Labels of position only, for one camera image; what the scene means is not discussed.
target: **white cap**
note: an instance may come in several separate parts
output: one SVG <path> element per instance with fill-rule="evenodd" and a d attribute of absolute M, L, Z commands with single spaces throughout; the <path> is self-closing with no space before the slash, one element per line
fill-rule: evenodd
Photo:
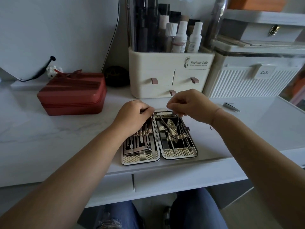
<path fill-rule="evenodd" d="M 175 37 L 177 34 L 178 23 L 166 23 L 165 35 Z"/>
<path fill-rule="evenodd" d="M 170 21 L 170 16 L 160 15 L 159 29 L 165 30 L 166 29 L 166 23 L 168 23 L 169 21 Z"/>
<path fill-rule="evenodd" d="M 201 34 L 202 24 L 203 24 L 202 22 L 195 22 L 193 34 Z"/>
<path fill-rule="evenodd" d="M 187 27 L 188 27 L 188 22 L 181 21 L 179 24 L 178 34 L 186 34 Z"/>

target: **drawer pull tab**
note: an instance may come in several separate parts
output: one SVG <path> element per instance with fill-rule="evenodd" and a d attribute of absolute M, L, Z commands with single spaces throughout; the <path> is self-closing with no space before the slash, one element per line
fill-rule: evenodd
<path fill-rule="evenodd" d="M 197 79 L 195 77 L 191 77 L 191 81 L 193 82 L 193 84 L 198 84 L 199 83 L 199 79 Z"/>
<path fill-rule="evenodd" d="M 158 84 L 157 78 L 151 78 L 151 80 L 152 80 L 152 84 Z"/>
<path fill-rule="evenodd" d="M 174 90 L 170 90 L 170 95 L 171 95 L 171 96 L 176 95 L 176 93 L 177 93 L 177 92 L 175 92 Z"/>

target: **ripped jeans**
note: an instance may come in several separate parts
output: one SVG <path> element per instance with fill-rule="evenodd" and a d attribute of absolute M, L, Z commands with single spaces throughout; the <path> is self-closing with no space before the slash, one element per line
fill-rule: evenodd
<path fill-rule="evenodd" d="M 131 201 L 84 209 L 78 223 L 86 229 L 143 229 Z M 171 229 L 227 229 L 216 203 L 205 188 L 181 191 L 170 211 Z"/>

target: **forearm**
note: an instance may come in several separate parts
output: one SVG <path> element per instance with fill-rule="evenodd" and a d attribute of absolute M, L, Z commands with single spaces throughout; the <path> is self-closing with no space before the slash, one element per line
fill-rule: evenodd
<path fill-rule="evenodd" d="M 0 218 L 0 228 L 70 228 L 124 141 L 109 127 Z"/>
<path fill-rule="evenodd" d="M 213 127 L 279 222 L 304 227 L 305 171 L 223 110 L 216 112 Z"/>

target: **orange box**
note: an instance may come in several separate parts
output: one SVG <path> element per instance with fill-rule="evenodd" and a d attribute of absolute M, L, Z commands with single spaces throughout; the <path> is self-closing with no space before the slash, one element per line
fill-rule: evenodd
<path fill-rule="evenodd" d="M 230 0 L 228 9 L 281 12 L 286 0 Z"/>

